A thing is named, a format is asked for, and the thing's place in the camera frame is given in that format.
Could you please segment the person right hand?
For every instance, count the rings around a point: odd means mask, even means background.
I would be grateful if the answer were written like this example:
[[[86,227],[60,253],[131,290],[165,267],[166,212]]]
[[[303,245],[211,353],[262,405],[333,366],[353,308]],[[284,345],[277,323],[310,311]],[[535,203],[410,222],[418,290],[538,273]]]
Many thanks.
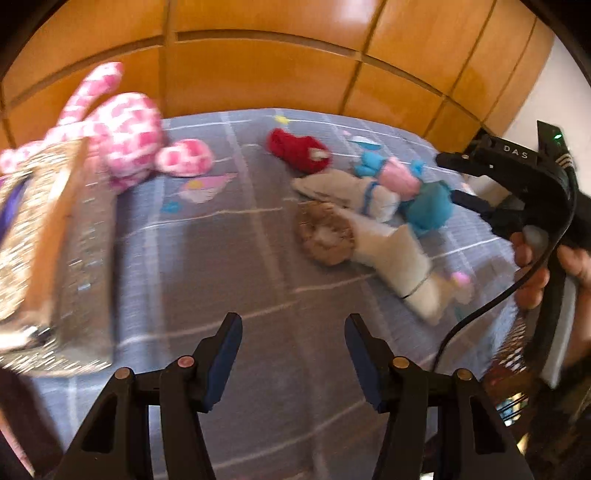
[[[526,243],[521,232],[513,233],[510,241],[514,250],[514,260],[520,268],[518,276],[525,275],[533,265],[533,250]],[[571,249],[561,245],[558,248],[558,260],[563,270],[578,282],[577,302],[574,322],[568,348],[565,353],[563,368],[567,369],[590,355],[591,337],[591,276],[590,253],[584,249]],[[544,288],[548,284],[550,273],[541,267],[515,294],[515,301],[520,309],[532,310],[543,299]]]

